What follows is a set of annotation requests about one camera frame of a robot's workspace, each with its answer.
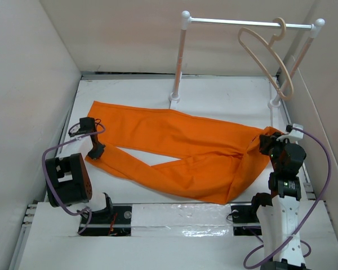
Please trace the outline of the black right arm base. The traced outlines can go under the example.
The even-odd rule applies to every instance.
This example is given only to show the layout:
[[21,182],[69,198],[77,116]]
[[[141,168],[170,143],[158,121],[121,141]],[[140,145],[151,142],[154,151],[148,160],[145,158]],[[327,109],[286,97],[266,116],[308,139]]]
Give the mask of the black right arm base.
[[234,236],[261,236],[261,226],[257,217],[259,206],[272,206],[271,195],[257,193],[251,202],[230,204],[231,212],[227,221],[233,225]]

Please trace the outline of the white foam front panel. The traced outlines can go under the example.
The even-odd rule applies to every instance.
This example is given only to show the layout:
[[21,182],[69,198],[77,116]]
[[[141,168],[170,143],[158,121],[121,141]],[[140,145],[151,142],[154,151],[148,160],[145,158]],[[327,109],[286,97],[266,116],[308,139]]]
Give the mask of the white foam front panel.
[[255,236],[235,236],[230,207],[137,204],[130,236],[78,236],[79,219],[37,205],[20,269],[242,269],[263,258]]

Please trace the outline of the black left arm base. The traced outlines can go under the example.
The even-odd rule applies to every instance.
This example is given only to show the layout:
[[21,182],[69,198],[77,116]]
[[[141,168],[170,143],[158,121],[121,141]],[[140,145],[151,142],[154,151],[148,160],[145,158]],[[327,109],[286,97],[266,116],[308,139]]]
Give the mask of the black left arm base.
[[111,198],[105,194],[106,206],[102,210],[94,211],[87,227],[88,214],[81,216],[79,225],[80,236],[131,236],[132,205],[113,204]]

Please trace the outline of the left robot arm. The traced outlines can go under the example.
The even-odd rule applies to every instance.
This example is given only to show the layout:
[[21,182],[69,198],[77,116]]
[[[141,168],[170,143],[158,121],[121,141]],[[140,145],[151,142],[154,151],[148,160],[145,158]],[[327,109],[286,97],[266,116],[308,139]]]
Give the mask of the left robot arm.
[[100,119],[81,118],[69,128],[69,140],[46,150],[42,156],[48,199],[70,215],[94,215],[100,222],[114,218],[112,201],[105,192],[95,191],[85,165],[85,158],[98,161],[105,145],[99,134],[105,132]]

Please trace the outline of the orange trousers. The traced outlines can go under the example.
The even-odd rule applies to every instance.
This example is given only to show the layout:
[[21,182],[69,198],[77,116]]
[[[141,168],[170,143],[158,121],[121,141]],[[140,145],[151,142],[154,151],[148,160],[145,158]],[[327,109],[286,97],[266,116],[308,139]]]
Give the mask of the orange trousers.
[[226,204],[262,173],[269,158],[260,136],[276,132],[191,116],[95,101],[89,116],[105,126],[102,156],[92,164],[145,187],[207,203]]

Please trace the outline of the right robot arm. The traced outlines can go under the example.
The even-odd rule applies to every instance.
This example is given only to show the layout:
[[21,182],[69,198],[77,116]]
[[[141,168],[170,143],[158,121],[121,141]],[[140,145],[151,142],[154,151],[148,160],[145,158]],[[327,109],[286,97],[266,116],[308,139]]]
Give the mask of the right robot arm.
[[249,207],[250,217],[260,222],[264,255],[268,261],[261,269],[306,269],[299,225],[301,185],[297,176],[306,158],[305,150],[275,132],[260,136],[261,154],[270,158],[273,172],[270,193],[257,193]]

